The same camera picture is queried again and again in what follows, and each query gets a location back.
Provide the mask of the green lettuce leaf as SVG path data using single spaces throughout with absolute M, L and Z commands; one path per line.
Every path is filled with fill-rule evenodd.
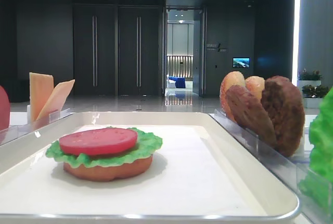
M 53 142 L 46 150 L 45 156 L 52 158 L 56 162 L 68 163 L 72 168 L 78 168 L 83 165 L 86 168 L 100 167 L 116 167 L 124 164 L 131 164 L 138 159 L 150 157 L 156 150 L 160 149 L 163 140 L 161 137 L 154 135 L 152 132 L 144 132 L 138 128 L 131 128 L 137 132 L 138 139 L 134 148 L 118 154 L 113 157 L 106 158 L 90 158 L 86 154 L 78 156 L 65 154 L 61 148 L 59 141 Z
M 325 210 L 332 209 L 332 90 L 323 98 L 318 116 L 310 123 L 309 141 L 311 173 L 299 183 L 303 194 L 311 197 Z

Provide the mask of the red tomato slice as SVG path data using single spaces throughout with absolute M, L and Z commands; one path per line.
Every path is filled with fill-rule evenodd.
M 131 129 L 103 128 L 63 136 L 59 145 L 66 154 L 97 156 L 125 152 L 136 145 L 137 139 L 138 133 Z
M 4 88 L 0 86 L 0 130 L 7 129 L 10 123 L 10 102 Z

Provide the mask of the bun slice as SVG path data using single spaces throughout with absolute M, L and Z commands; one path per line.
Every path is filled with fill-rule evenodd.
M 153 156 L 151 155 L 148 158 L 137 159 L 132 163 L 125 163 L 120 166 L 95 166 L 92 168 L 86 168 L 84 165 L 72 168 L 69 163 L 64 163 L 63 169 L 67 173 L 82 180 L 109 182 L 115 179 L 126 179 L 144 173 L 150 167 L 152 160 Z

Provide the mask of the inner brown meat patty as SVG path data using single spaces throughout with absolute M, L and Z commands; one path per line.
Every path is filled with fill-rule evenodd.
M 274 126 L 268 113 L 246 87 L 232 85 L 226 92 L 226 100 L 238 125 L 253 131 L 270 147 L 277 146 Z

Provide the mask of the brown meat patty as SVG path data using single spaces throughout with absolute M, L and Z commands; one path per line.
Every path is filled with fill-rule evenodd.
M 305 122 L 300 90 L 282 76 L 265 80 L 261 104 L 267 111 L 275 131 L 275 150 L 285 157 L 292 156 L 300 145 Z
M 274 126 L 268 113 L 246 87 L 232 85 L 226 92 L 226 100 L 238 125 L 253 131 L 270 147 L 277 146 Z

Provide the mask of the leaning orange cheese slice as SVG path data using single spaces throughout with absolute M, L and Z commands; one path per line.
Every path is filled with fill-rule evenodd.
M 41 112 L 39 113 L 37 120 L 40 120 L 53 112 L 60 111 L 62 109 L 62 107 L 64 106 L 65 101 L 66 101 L 67 97 L 69 96 L 74 83 L 75 83 L 74 79 L 70 80 L 70 81 L 58 83 L 54 87 L 46 104 L 44 105 Z

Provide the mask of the outer brown meat patty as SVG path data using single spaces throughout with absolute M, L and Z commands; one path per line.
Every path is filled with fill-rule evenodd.
M 265 80 L 261 104 L 267 111 L 275 131 L 275 150 L 285 157 L 292 156 L 300 145 L 305 122 L 300 90 L 282 76 Z

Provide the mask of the upright orange cheese slice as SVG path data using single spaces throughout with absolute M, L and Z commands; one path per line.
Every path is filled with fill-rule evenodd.
M 30 120 L 36 121 L 54 89 L 54 77 L 48 74 L 29 73 Z

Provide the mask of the red tomato slice in rack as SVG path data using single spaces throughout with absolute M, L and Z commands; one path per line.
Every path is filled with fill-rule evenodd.
M 0 130 L 7 129 L 10 123 L 10 102 L 4 88 L 0 86 Z

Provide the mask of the green lettuce leaf in rack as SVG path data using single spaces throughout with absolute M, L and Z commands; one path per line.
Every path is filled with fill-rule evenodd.
M 311 197 L 325 210 L 332 209 L 332 90 L 323 98 L 318 116 L 310 123 L 309 141 L 311 173 L 299 183 L 303 194 Z

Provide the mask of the dark double door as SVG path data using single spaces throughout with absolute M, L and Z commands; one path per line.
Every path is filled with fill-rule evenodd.
M 157 6 L 74 5 L 75 94 L 159 95 L 161 15 Z

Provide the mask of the white rectangular tray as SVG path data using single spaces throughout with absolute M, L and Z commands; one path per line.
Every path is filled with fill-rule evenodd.
M 143 174 L 90 182 L 45 152 L 73 132 L 136 127 L 163 139 Z M 297 195 L 203 113 L 75 113 L 1 147 L 1 223 L 293 223 Z

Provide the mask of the outer bun slice right rack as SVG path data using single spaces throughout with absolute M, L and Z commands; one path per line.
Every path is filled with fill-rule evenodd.
M 258 99 L 262 98 L 262 91 L 264 90 L 265 80 L 263 77 L 250 76 L 245 80 L 246 88 Z

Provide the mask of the potted flower planter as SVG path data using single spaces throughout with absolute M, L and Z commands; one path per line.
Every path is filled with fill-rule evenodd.
M 319 70 L 312 72 L 303 69 L 299 72 L 297 87 L 303 96 L 305 108 L 319 108 L 323 98 L 329 92 L 329 87 L 322 85 L 322 75 Z

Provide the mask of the clear long left guard strip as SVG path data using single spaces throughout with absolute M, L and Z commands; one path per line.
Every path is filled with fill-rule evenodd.
M 67 108 L 63 111 L 56 111 L 54 113 L 51 113 L 49 116 L 44 117 L 35 122 L 27 123 L 26 125 L 12 126 L 5 130 L 1 130 L 1 145 L 9 143 L 26 134 L 35 132 L 38 129 L 45 127 L 57 120 L 60 120 L 70 114 L 71 114 L 71 110 L 70 110 L 70 108 Z

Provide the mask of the clear long guard strip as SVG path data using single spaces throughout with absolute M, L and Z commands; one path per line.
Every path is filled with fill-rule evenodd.
M 309 167 L 309 152 L 296 152 L 289 158 L 284 157 L 259 140 L 256 134 L 229 120 L 221 109 L 214 111 L 214 117 L 281 181 L 308 197 L 324 212 L 332 214 L 332 183 Z
M 12 126 L 5 130 L 1 130 L 1 145 L 9 143 L 26 134 L 35 132 L 38 129 L 45 127 L 57 120 L 60 120 L 70 114 L 71 114 L 71 110 L 70 110 L 70 108 L 67 108 L 63 111 L 56 111 L 54 113 L 51 113 L 49 116 L 44 117 L 35 122 L 27 123 L 26 125 Z

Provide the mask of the clear long right guard strip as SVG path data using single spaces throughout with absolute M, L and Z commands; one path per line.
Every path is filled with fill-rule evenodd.
M 259 140 L 256 134 L 229 120 L 221 109 L 214 111 L 214 117 L 281 181 L 308 197 L 324 212 L 332 214 L 332 183 L 309 167 L 309 152 L 296 152 L 289 158 L 284 157 Z

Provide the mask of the wall display screen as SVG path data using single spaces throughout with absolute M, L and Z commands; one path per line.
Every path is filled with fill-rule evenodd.
M 249 68 L 250 58 L 233 58 L 233 68 Z

